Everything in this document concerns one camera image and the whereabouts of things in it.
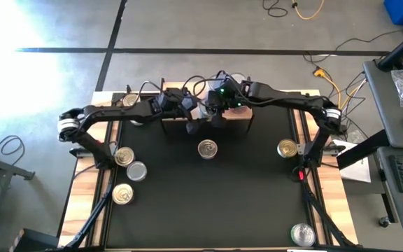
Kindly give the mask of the teal label can silver lid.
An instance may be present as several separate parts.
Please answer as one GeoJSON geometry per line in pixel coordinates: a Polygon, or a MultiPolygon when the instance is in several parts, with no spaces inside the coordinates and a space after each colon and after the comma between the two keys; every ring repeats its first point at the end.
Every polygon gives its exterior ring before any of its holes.
{"type": "Polygon", "coordinates": [[[204,102],[200,101],[198,103],[199,114],[201,118],[211,118],[213,116],[213,111],[204,102]]]}

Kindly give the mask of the Wild Planet can gold lid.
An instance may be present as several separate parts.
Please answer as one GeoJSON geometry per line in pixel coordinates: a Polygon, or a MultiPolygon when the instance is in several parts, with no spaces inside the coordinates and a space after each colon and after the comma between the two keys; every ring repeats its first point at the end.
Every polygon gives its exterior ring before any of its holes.
{"type": "Polygon", "coordinates": [[[212,159],[218,152],[218,145],[215,141],[210,139],[202,140],[198,146],[197,150],[199,155],[204,159],[212,159]]]}

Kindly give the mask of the black table mat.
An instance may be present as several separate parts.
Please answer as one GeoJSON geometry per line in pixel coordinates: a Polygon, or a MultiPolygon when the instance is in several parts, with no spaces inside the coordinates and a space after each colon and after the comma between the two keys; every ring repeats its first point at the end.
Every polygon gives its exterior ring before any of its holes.
{"type": "Polygon", "coordinates": [[[202,125],[188,134],[183,121],[122,125],[120,144],[147,167],[132,182],[134,198],[111,208],[110,249],[247,248],[291,246],[293,225],[306,223],[302,189],[282,158],[279,141],[292,137],[285,108],[254,108],[252,121],[224,128],[202,125]],[[218,145],[212,159],[197,150],[218,145]]]}

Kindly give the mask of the white paper sheet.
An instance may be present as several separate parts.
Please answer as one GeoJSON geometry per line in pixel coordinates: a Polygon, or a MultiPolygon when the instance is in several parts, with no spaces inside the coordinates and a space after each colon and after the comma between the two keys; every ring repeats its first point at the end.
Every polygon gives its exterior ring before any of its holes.
{"type": "MultiPolygon", "coordinates": [[[[344,150],[339,151],[340,155],[356,146],[356,143],[350,143],[337,139],[332,140],[332,143],[334,143],[336,146],[344,147],[344,150]]],[[[367,157],[357,161],[356,163],[346,168],[341,169],[340,174],[343,179],[371,183],[369,161],[367,157]]]]}

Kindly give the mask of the black desk bar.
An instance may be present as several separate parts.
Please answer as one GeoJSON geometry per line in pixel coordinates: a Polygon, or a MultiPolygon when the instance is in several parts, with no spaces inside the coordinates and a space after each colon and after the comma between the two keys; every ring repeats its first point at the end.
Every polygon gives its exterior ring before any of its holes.
{"type": "Polygon", "coordinates": [[[380,147],[389,146],[389,140],[386,131],[383,129],[375,133],[368,139],[357,144],[356,146],[344,151],[337,156],[337,164],[339,169],[344,169],[356,163],[359,160],[373,154],[380,147]]]}

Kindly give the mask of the green label can silver lid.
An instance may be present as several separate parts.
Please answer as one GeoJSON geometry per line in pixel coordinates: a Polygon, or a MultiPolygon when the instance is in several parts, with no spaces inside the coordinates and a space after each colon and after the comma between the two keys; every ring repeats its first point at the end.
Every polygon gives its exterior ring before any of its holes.
{"type": "Polygon", "coordinates": [[[313,228],[306,223],[299,223],[292,227],[290,236],[298,246],[309,247],[316,242],[316,234],[313,228]]]}

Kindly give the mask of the black monitor pole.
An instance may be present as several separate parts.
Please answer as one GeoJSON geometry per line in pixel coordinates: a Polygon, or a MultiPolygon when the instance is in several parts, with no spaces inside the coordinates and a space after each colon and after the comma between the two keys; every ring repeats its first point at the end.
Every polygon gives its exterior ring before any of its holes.
{"type": "Polygon", "coordinates": [[[403,57],[403,42],[401,42],[393,51],[386,55],[378,64],[377,67],[381,71],[391,70],[396,63],[403,57]]]}

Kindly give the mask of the blue plastic bin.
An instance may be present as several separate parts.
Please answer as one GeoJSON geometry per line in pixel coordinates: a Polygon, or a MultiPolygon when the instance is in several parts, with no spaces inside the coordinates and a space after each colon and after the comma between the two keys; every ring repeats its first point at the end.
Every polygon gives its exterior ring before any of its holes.
{"type": "Polygon", "coordinates": [[[394,25],[403,25],[403,0],[384,0],[383,5],[394,25]]]}

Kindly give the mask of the black box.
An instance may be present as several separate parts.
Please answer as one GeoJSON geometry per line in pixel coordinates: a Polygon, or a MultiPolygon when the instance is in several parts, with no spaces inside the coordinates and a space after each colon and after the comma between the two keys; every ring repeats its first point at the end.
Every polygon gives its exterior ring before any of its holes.
{"type": "Polygon", "coordinates": [[[56,249],[59,238],[35,230],[23,228],[15,238],[8,252],[36,252],[56,249]]]}

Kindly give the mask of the grey keyboard desk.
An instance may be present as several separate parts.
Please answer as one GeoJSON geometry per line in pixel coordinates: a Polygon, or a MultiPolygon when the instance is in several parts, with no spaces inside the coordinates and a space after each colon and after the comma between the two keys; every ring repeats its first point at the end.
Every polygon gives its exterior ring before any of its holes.
{"type": "Polygon", "coordinates": [[[382,147],[377,150],[376,154],[379,159],[381,170],[385,176],[386,184],[389,188],[395,211],[403,228],[403,192],[400,192],[399,188],[397,187],[389,161],[389,157],[391,155],[403,155],[403,148],[382,147]]]}

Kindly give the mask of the black diagonal frame strut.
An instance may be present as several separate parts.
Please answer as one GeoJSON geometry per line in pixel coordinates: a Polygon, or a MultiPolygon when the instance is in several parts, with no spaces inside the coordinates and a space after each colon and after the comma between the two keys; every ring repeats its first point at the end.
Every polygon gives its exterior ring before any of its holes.
{"type": "Polygon", "coordinates": [[[80,245],[83,243],[84,238],[88,236],[90,233],[90,230],[95,226],[96,220],[99,217],[100,213],[102,210],[108,205],[108,203],[112,200],[111,193],[113,192],[113,182],[115,180],[115,174],[111,172],[109,178],[108,178],[108,184],[106,186],[106,191],[103,194],[103,196],[100,198],[100,200],[97,202],[95,207],[90,213],[90,216],[88,219],[85,221],[84,225],[82,228],[77,232],[77,234],[74,236],[74,238],[63,247],[63,251],[65,252],[83,252],[85,249],[93,249],[93,246],[85,246],[85,247],[80,247],[80,245]]]}
{"type": "Polygon", "coordinates": [[[325,208],[322,207],[320,202],[316,199],[316,196],[310,189],[306,174],[304,174],[304,178],[302,179],[302,187],[303,187],[303,193],[304,193],[305,198],[314,207],[314,209],[318,212],[322,221],[330,229],[330,232],[332,233],[334,238],[338,241],[339,245],[347,246],[347,247],[352,247],[352,246],[356,247],[356,244],[354,244],[352,241],[347,239],[346,236],[344,235],[344,233],[335,225],[333,220],[327,214],[325,208]]]}

